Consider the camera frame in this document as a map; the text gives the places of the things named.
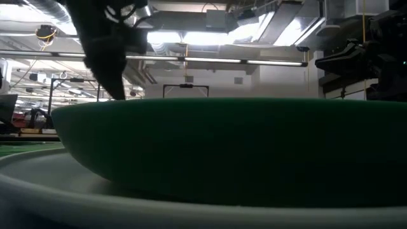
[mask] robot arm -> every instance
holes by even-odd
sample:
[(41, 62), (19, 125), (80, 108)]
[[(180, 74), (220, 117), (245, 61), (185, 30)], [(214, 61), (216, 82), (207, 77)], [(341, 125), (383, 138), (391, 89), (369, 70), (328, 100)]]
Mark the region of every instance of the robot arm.
[[(85, 52), (86, 66), (114, 99), (125, 99), (122, 72), (126, 49), (131, 46), (137, 53), (146, 53), (147, 31), (129, 27), (124, 20), (147, 6), (147, 0), (66, 0), (65, 4)], [(133, 10), (122, 16), (121, 9), (131, 4)], [(113, 17), (118, 23), (107, 18), (108, 6), (116, 12)]]
[(377, 78), (378, 84), (368, 89), (369, 100), (407, 100), (407, 13), (387, 11), (369, 25), (372, 41), (348, 40), (344, 51), (317, 60), (316, 66), (341, 76), (342, 82)]

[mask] white plate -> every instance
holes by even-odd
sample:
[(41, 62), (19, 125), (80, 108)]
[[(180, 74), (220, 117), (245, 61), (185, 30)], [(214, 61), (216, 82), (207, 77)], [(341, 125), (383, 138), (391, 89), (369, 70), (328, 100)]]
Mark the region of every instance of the white plate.
[(146, 195), (111, 184), (82, 167), (64, 149), (20, 153), (0, 159), (0, 194), (46, 218), (84, 227), (407, 227), (405, 207), (277, 209), (141, 199)]

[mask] wall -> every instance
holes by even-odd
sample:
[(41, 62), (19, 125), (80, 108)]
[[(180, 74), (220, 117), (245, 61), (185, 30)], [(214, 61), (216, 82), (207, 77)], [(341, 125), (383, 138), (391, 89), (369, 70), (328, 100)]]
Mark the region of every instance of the wall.
[[(374, 84), (374, 83), (377, 83), (377, 82), (378, 82), (377, 79), (367, 80), (367, 81), (366, 81), (366, 87), (370, 87), (371, 84)], [(360, 91), (360, 90), (364, 90), (364, 87), (365, 87), (365, 86), (364, 86), (364, 81), (355, 83), (355, 84), (353, 84), (353, 85), (349, 85), (349, 86), (347, 86), (346, 89), (345, 89), (345, 91), (346, 91), (345, 94), (346, 94), (346, 95), (347, 95), (347, 94), (352, 94), (352, 93), (354, 93), (354, 92), (358, 92), (358, 91)], [(332, 98), (340, 97), (340, 96), (341, 96), (341, 91), (342, 91), (342, 89), (337, 89), (337, 90), (334, 90), (334, 91), (332, 91), (332, 92), (329, 92), (329, 93), (326, 94), (326, 98), (327, 98), (327, 99), (332, 99)]]
[[(162, 98), (163, 84), (184, 83), (184, 71), (152, 69), (152, 75), (159, 85), (146, 87), (146, 98)], [(322, 90), (318, 79), (323, 71), (315, 67), (315, 59), (307, 67), (259, 66), (251, 76), (244, 71), (207, 71), (188, 70), (194, 76), (195, 85), (210, 86), (209, 97), (279, 97), (279, 98), (321, 98)], [(234, 77), (243, 77), (243, 85), (234, 85)], [(206, 89), (167, 88), (166, 96), (174, 97), (205, 97)]]

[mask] green plastic bowl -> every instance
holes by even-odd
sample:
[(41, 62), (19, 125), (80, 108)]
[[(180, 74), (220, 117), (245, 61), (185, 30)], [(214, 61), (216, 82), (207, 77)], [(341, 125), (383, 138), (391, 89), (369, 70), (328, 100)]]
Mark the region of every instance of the green plastic bowl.
[(407, 104), (157, 99), (52, 112), (70, 154), (135, 191), (273, 207), (407, 204)]

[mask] ceiling light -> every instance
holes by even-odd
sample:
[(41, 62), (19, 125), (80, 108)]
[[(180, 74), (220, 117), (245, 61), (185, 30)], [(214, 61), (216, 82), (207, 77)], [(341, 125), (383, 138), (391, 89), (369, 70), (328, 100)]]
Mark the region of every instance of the ceiling light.
[(284, 32), (274, 43), (275, 46), (290, 46), (301, 36), (301, 23), (297, 18), (284, 29)]
[(149, 32), (147, 34), (148, 43), (180, 43), (181, 37), (178, 32)]
[(301, 62), (286, 62), (273, 60), (248, 60), (248, 64), (271, 65), (271, 66), (287, 66), (287, 67), (306, 67)]
[[(21, 98), (30, 98), (30, 99), (48, 99), (48, 96), (35, 96), (35, 95), (19, 95)], [(87, 102), (96, 102), (96, 98), (87, 98), (87, 97), (65, 97), (65, 96), (53, 96), (52, 99), (74, 99), (78, 101), (87, 101)], [(106, 102), (109, 99), (100, 98), (100, 102)]]
[(71, 87), (71, 86), (69, 86), (69, 85), (66, 84), (66, 83), (61, 83), (61, 86), (66, 87), (66, 88), (70, 88), (70, 87)]
[(296, 42), (295, 45), (301, 44), (307, 37), (309, 37), (316, 29), (318, 29), (322, 23), (325, 22), (325, 18), (321, 18), (311, 29), (308, 30), (302, 37), (300, 37)]
[(78, 89), (68, 89), (68, 92), (72, 92), (72, 94), (81, 95), (82, 91)]
[(226, 33), (187, 32), (183, 42), (189, 45), (225, 45), (228, 42)]
[(185, 60), (186, 61), (194, 61), (194, 62), (233, 63), (233, 64), (240, 63), (240, 60), (235, 60), (235, 59), (215, 59), (215, 58), (185, 57)]
[(84, 58), (85, 54), (83, 53), (59, 53), (61, 57), (80, 57)]
[(0, 54), (10, 54), (10, 55), (32, 55), (40, 57), (51, 57), (52, 53), (50, 52), (32, 52), (32, 51), (15, 51), (15, 50), (0, 50)]
[(159, 56), (133, 56), (128, 55), (126, 56), (127, 59), (134, 59), (134, 60), (164, 60), (164, 61), (177, 61), (177, 57), (159, 57)]
[(258, 41), (260, 39), (261, 35), (263, 35), (263, 33), (265, 32), (267, 25), (273, 19), (273, 16), (274, 16), (274, 12), (269, 12), (267, 15), (262, 15), (259, 17), (260, 26), (259, 26), (259, 29), (257, 30), (257, 33), (255, 35), (253, 35), (252, 42)]

